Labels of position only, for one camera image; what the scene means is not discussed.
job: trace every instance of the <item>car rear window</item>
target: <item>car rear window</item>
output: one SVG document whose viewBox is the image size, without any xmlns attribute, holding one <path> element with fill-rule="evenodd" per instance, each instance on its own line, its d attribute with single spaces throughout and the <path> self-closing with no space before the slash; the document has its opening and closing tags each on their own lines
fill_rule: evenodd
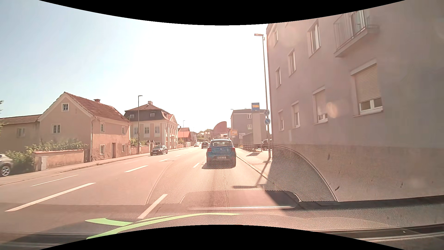
<svg viewBox="0 0 444 250">
<path fill-rule="evenodd" d="M 213 141 L 211 142 L 212 147 L 227 147 L 227 146 L 233 146 L 233 143 L 231 141 Z"/>
</svg>

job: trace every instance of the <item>silver car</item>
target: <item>silver car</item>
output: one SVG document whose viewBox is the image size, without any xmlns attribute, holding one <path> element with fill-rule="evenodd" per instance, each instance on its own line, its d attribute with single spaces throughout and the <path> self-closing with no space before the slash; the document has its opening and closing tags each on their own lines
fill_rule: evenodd
<svg viewBox="0 0 444 250">
<path fill-rule="evenodd" d="M 11 173 L 12 166 L 12 159 L 4 154 L 0 154 L 1 176 L 8 176 Z"/>
</svg>

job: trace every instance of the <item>house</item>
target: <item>house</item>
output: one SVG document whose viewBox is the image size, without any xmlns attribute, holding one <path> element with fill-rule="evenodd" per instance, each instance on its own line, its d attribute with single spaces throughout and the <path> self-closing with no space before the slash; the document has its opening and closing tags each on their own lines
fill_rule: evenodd
<svg viewBox="0 0 444 250">
<path fill-rule="evenodd" d="M 40 115 L 0 118 L 0 153 L 24 151 L 25 146 L 39 143 Z"/>
<path fill-rule="evenodd" d="M 260 113 L 260 124 L 261 124 L 261 139 L 266 140 L 267 139 L 267 128 L 265 123 L 263 122 L 265 120 L 264 115 L 265 109 L 261 109 L 259 111 Z M 235 109 L 231 113 L 231 128 L 238 131 L 238 134 L 234 137 L 231 136 L 230 139 L 233 141 L 234 144 L 241 144 L 242 137 L 246 134 L 253 132 L 253 119 L 252 119 L 252 112 L 251 109 Z"/>
<path fill-rule="evenodd" d="M 169 149 L 177 148 L 178 123 L 173 114 L 153 105 L 147 104 L 125 111 L 124 117 L 131 122 L 131 137 L 140 140 L 154 141 L 165 145 Z"/>
<path fill-rule="evenodd" d="M 114 107 L 64 92 L 38 118 L 41 141 L 77 139 L 85 160 L 129 155 L 130 122 Z"/>
<path fill-rule="evenodd" d="M 424 3 L 268 24 L 273 144 L 340 201 L 442 194 L 443 5 Z"/>
</svg>

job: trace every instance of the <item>blue car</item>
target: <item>blue car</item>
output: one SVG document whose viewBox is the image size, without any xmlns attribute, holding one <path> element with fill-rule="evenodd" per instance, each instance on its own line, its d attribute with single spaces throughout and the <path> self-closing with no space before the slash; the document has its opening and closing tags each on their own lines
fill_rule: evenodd
<svg viewBox="0 0 444 250">
<path fill-rule="evenodd" d="M 231 140 L 212 140 L 206 150 L 207 165 L 228 164 L 231 167 L 236 166 L 236 149 Z"/>
</svg>

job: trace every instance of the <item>dark car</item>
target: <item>dark car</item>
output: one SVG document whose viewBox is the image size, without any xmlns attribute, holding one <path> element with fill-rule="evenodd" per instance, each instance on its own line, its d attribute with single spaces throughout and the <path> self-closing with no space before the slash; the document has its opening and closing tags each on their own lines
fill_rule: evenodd
<svg viewBox="0 0 444 250">
<path fill-rule="evenodd" d="M 168 149 L 165 145 L 157 145 L 155 146 L 153 149 L 151 149 L 151 156 L 155 155 L 155 154 L 164 154 L 164 153 L 168 153 Z"/>
<path fill-rule="evenodd" d="M 206 163 L 228 163 L 231 167 L 236 166 L 236 149 L 231 140 L 212 140 L 206 150 Z"/>
</svg>

